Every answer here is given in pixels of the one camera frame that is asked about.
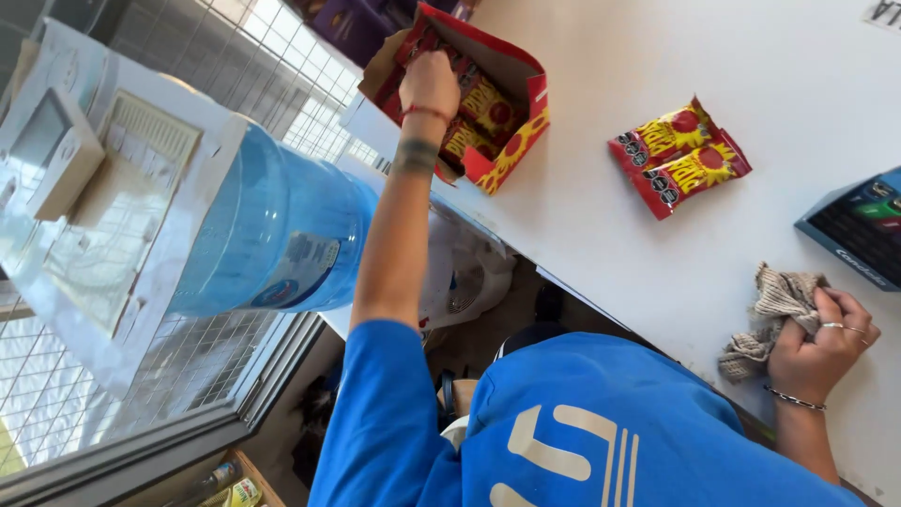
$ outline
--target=wooden crate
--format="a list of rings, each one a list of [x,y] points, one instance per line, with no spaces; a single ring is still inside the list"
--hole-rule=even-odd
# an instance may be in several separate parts
[[[223,457],[222,463],[231,460],[237,460],[241,463],[241,469],[244,471],[244,477],[250,477],[253,479],[257,486],[259,486],[260,490],[263,492],[262,500],[257,503],[257,506],[260,507],[263,504],[266,504],[268,507],[285,507],[285,503],[278,498],[275,490],[272,489],[272,486],[266,482],[266,478],[263,477],[263,474],[257,470],[257,467],[253,465],[247,455],[241,452],[239,449],[229,449],[228,452],[225,453]]]

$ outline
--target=cardboard display box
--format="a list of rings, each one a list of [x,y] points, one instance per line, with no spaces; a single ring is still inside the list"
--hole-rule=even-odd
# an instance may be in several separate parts
[[[513,44],[497,39],[429,5],[419,4],[414,28],[385,39],[385,45],[363,72],[359,91],[373,103],[378,104],[376,95],[382,85],[397,77],[401,67],[395,61],[395,54],[407,35],[417,30],[417,27],[421,28],[421,23],[431,25],[445,42],[471,57],[487,78],[504,90],[506,95],[528,105],[527,119],[494,160],[489,160],[472,147],[465,151],[462,165],[466,178],[492,195],[551,124],[544,68],[532,55]],[[438,160],[435,173],[449,183],[463,176],[441,159]]]
[[[835,190],[795,227],[886,292],[901,292],[901,168]]]

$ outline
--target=water bottle label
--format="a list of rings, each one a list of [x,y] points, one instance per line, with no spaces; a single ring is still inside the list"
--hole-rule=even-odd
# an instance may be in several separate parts
[[[332,272],[340,249],[336,239],[291,233],[266,289],[241,308],[289,308],[309,298]]]

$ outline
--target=blue sweatshirt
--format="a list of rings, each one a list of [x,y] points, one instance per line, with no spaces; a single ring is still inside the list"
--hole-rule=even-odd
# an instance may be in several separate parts
[[[358,326],[342,377],[311,507],[862,505],[746,439],[688,370],[614,336],[570,333],[492,364],[459,452],[410,327]]]

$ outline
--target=plastic jug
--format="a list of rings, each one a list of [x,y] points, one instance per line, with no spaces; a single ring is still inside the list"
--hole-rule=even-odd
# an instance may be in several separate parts
[[[168,312],[323,311],[350,303],[378,197],[249,124]]]

